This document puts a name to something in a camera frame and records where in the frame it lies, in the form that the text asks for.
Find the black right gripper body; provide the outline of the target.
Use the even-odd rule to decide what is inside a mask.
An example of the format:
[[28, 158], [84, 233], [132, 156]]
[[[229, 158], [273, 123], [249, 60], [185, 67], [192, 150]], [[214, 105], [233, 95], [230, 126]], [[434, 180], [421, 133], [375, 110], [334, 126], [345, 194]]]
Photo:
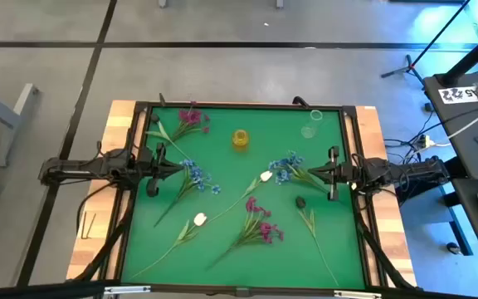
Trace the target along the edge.
[[328, 150], [328, 163], [327, 163], [327, 183], [330, 186], [328, 193], [329, 201], [339, 200], [338, 184], [352, 184], [357, 176], [358, 169], [352, 164], [351, 161], [339, 163], [339, 147], [332, 146]]

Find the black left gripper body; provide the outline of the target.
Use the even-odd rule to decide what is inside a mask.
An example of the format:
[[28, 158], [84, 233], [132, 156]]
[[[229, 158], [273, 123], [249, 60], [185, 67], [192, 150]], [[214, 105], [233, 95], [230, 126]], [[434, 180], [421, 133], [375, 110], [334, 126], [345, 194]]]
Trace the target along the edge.
[[165, 179], [168, 162], [165, 159], [166, 147], [164, 143], [158, 143], [155, 151], [146, 146], [139, 149], [137, 170], [140, 178], [149, 177], [145, 190], [149, 197], [159, 194], [158, 181]]

